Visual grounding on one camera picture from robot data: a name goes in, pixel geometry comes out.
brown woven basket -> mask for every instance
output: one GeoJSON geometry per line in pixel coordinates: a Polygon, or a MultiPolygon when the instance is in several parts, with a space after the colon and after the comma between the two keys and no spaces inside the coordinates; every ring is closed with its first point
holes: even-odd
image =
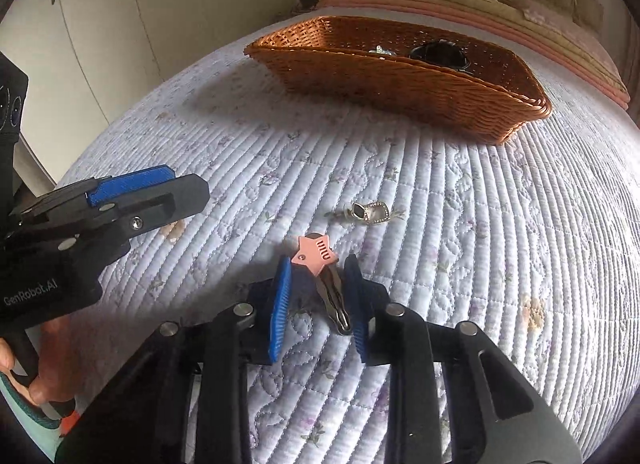
{"type": "Polygon", "coordinates": [[[546,118],[551,103],[513,52],[446,30],[363,17],[317,17],[249,44],[287,88],[342,96],[423,121],[455,125],[500,144],[527,121],[546,118]],[[407,58],[430,40],[458,45],[466,72],[407,58]],[[398,56],[368,53],[381,46],[398,56]]]}

human hand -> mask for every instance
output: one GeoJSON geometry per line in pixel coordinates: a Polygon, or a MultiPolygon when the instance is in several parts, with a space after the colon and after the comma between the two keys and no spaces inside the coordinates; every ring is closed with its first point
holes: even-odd
{"type": "Polygon", "coordinates": [[[50,400],[65,402],[74,397],[79,385],[78,357],[69,329],[68,316],[47,321],[40,326],[40,363],[38,376],[27,388],[11,374],[15,357],[9,345],[0,338],[0,372],[15,389],[34,405],[50,400]]]}

white cabinet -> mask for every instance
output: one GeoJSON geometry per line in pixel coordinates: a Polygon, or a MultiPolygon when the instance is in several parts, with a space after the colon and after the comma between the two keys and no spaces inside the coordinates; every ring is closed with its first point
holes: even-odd
{"type": "Polygon", "coordinates": [[[107,127],[66,32],[60,0],[15,0],[0,51],[29,76],[22,135],[55,181],[107,127]]]}
{"type": "Polygon", "coordinates": [[[160,85],[136,0],[60,0],[78,62],[109,122],[160,85]]]}
{"type": "Polygon", "coordinates": [[[197,62],[220,44],[207,0],[137,0],[164,79],[197,62]]]}

pink blanket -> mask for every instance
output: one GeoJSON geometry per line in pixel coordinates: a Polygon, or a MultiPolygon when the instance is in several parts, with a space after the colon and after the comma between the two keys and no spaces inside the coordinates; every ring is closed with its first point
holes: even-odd
{"type": "Polygon", "coordinates": [[[566,67],[578,77],[585,80],[591,86],[594,86],[608,98],[611,98],[614,102],[620,105],[624,110],[628,108],[629,95],[622,92],[620,89],[613,87],[604,80],[598,78],[596,75],[587,71],[584,67],[579,66],[573,60],[562,56],[558,51],[551,49],[545,44],[535,40],[535,38],[524,34],[514,28],[511,28],[501,22],[496,22],[493,19],[485,16],[480,16],[471,12],[465,12],[444,4],[436,4],[423,1],[414,0],[321,0],[318,3],[318,8],[338,6],[338,7],[366,7],[366,8],[379,8],[392,11],[401,11],[405,13],[416,13],[421,15],[428,15],[431,17],[441,18],[451,22],[458,22],[460,24],[469,24],[473,27],[489,31],[499,37],[513,40],[514,42],[528,47],[529,49],[536,51],[537,53],[546,56],[550,60],[553,60],[557,64],[566,67]]]}

quilted bedspread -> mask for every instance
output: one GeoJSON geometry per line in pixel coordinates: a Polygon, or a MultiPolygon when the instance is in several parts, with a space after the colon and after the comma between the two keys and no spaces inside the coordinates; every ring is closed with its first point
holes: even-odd
{"type": "MultiPolygon", "coordinates": [[[[487,32],[385,10],[322,14],[423,23],[510,48],[554,112],[494,147],[288,94],[242,54],[288,22],[209,54],[111,125],[63,180],[166,163],[210,187],[203,213],[134,239],[102,275],[102,301],[74,314],[80,407],[159,323],[213,318],[295,253],[297,235],[316,231],[429,321],[478,323],[588,456],[640,382],[640,131],[569,71],[487,32]],[[373,200],[395,218],[367,227],[341,215],[373,200]]],[[[319,297],[298,289],[281,360],[250,370],[248,407],[257,463],[381,463],[388,368],[365,368],[319,297]]]]}

